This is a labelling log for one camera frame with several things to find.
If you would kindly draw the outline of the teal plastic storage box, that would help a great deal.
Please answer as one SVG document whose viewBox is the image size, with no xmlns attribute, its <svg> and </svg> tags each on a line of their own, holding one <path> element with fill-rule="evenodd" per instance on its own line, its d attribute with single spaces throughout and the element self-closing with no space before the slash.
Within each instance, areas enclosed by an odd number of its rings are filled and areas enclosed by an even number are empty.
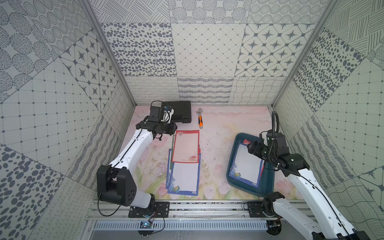
<svg viewBox="0 0 384 240">
<path fill-rule="evenodd" d="M 233 148 L 230 154 L 230 159 L 229 159 L 229 164 L 228 164 L 228 169 L 226 174 L 227 182 L 229 183 L 230 186 L 236 189 L 239 189 L 241 191 L 244 191 L 246 193 L 249 193 L 257 197 L 263 197 L 264 195 L 271 193 L 274 190 L 275 172 L 270 170 L 270 168 L 272 167 L 271 164 L 265 164 L 264 162 L 264 169 L 261 175 L 261 180 L 258 188 L 249 186 L 236 179 L 229 177 L 230 167 L 235 158 L 235 152 L 236 152 L 237 146 L 239 143 L 243 143 L 244 140 L 253 142 L 253 141 L 259 141 L 260 138 L 249 135 L 249 134 L 245 134 L 245 133 L 239 133 L 236 135 Z"/>
</svg>

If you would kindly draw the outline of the green bordered scalloped stationery paper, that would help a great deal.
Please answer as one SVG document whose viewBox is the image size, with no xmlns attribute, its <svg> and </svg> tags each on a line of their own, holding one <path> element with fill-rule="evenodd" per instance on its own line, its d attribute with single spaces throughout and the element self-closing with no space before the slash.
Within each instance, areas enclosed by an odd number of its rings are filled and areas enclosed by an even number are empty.
<svg viewBox="0 0 384 240">
<path fill-rule="evenodd" d="M 173 142 L 172 142 L 172 150 L 171 150 L 171 155 L 170 155 L 170 159 L 169 159 L 169 170 L 172 170 L 173 169 L 173 166 L 174 166 L 174 163 L 173 163 L 173 152 L 175 150 L 175 144 L 176 144 L 176 137 L 174 136 L 173 137 Z M 198 163 L 201 162 L 201 149 L 199 148 L 198 149 Z"/>
</svg>

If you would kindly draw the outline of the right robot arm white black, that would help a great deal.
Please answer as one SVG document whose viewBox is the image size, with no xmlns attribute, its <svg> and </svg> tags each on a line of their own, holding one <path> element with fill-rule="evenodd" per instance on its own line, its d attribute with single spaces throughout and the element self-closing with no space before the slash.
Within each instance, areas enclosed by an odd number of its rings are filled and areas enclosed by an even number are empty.
<svg viewBox="0 0 384 240">
<path fill-rule="evenodd" d="M 271 117 L 272 128 L 266 132 L 266 138 L 248 144 L 248 152 L 271 164 L 275 171 L 282 171 L 300 192 L 315 218 L 312 220 L 303 214 L 279 192 L 264 196 L 264 214 L 283 218 L 307 240 L 368 240 L 365 231 L 357 230 L 337 210 L 306 160 L 300 154 L 290 153 L 284 134 L 279 132 L 278 113 L 273 111 Z"/>
</svg>

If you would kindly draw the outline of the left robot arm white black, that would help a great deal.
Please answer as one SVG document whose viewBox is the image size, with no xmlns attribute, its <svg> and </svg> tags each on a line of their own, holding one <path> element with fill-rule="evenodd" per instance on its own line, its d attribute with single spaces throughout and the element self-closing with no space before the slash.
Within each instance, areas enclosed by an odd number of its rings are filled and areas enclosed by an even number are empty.
<svg viewBox="0 0 384 240">
<path fill-rule="evenodd" d="M 177 125 L 172 122 L 173 113 L 174 109 L 165 102 L 161 102 L 159 107 L 151 106 L 150 114 L 136 125 L 136 131 L 123 151 L 110 164 L 98 168 L 98 201 L 139 208 L 144 215 L 155 212 L 155 197 L 137 189 L 133 173 L 145 149 L 154 139 L 176 132 Z"/>
</svg>

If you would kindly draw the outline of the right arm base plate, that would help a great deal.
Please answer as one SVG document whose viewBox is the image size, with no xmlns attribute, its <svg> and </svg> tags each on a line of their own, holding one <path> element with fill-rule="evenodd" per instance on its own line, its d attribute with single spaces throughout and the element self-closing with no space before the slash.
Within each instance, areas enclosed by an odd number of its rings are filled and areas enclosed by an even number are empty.
<svg viewBox="0 0 384 240">
<path fill-rule="evenodd" d="M 269 218 L 263 201 L 251 201 L 246 203 L 250 218 Z"/>
</svg>

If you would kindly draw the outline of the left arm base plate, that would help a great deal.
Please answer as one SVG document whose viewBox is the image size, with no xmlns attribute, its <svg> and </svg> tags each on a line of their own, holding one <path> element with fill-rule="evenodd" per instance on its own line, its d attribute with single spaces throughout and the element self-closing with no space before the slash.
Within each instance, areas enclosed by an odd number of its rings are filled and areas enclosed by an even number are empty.
<svg viewBox="0 0 384 240">
<path fill-rule="evenodd" d="M 129 218 L 167 218 L 169 216 L 170 202 L 156 202 L 153 210 L 131 207 Z"/>
</svg>

